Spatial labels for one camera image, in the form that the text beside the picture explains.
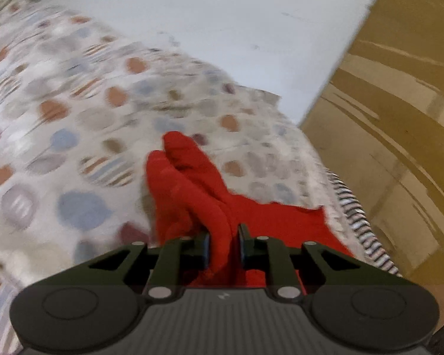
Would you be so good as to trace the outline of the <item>patterned beige quilt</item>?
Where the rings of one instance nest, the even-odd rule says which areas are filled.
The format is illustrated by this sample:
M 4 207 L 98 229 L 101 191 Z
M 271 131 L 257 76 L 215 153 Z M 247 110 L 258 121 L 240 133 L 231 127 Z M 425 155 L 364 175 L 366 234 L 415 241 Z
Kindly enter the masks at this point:
M 19 347 L 21 286 L 154 237 L 143 166 L 168 131 L 195 139 L 231 191 L 323 207 L 339 229 L 325 169 L 276 95 L 72 10 L 0 10 L 0 354 Z

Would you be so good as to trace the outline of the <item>wooden wardrobe panel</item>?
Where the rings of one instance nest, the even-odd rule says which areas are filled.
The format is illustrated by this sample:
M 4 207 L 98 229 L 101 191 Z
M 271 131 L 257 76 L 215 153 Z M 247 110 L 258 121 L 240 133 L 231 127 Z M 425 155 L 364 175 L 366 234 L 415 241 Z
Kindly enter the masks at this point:
M 301 130 L 401 274 L 444 284 L 444 0 L 376 0 Z

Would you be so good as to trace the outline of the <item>striped bed sheet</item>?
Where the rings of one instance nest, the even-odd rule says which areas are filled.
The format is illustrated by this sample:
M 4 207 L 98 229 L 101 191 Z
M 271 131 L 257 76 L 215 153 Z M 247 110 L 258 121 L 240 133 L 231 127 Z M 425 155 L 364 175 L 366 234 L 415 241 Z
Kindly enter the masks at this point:
M 335 196 L 346 221 L 350 225 L 356 240 L 363 247 L 363 256 L 369 264 L 385 272 L 401 277 L 402 274 L 386 249 L 375 235 L 370 222 L 366 218 L 360 202 L 340 177 L 331 170 L 326 170 L 327 179 L 333 186 Z

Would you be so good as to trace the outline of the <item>red long-sleeve shirt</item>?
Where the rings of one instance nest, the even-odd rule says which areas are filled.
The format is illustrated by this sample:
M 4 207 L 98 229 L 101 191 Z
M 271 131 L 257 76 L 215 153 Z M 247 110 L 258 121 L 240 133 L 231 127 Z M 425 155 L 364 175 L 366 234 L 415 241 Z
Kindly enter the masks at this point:
M 329 230 L 321 208 L 260 204 L 232 194 L 195 141 L 179 131 L 166 133 L 163 149 L 149 154 L 146 174 L 155 201 L 159 244 L 185 235 L 198 236 L 202 228 L 209 232 L 209 267 L 193 282 L 195 287 L 265 287 L 263 272 L 241 268 L 237 238 L 241 224 L 247 225 L 253 236 L 267 235 L 287 246 L 316 241 L 351 254 Z

